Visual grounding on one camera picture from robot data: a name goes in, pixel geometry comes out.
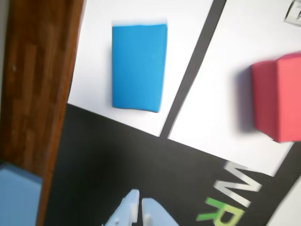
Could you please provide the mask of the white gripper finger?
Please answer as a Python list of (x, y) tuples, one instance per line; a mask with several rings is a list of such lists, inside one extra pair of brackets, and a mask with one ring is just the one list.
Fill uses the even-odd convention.
[(179, 226), (165, 208), (152, 198), (142, 199), (143, 226)]
[(132, 189), (121, 201), (105, 226), (131, 226), (138, 220), (139, 190)]

